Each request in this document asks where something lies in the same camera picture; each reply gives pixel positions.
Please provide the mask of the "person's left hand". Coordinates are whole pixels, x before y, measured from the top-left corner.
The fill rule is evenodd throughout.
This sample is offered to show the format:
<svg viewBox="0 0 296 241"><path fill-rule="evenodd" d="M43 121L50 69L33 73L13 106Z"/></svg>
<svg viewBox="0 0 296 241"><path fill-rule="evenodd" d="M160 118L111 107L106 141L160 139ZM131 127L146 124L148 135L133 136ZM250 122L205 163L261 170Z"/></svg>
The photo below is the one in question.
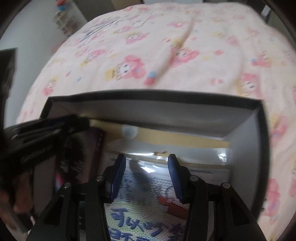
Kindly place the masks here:
<svg viewBox="0 0 296 241"><path fill-rule="evenodd" d="M30 186L30 173L22 173L17 179L17 189L15 191L15 204L12 210L15 214L30 213L33 208L32 190ZM13 219L9 216L6 205L9 204L9 194L5 190L1 190L1 219L5 225L15 229Z"/></svg>

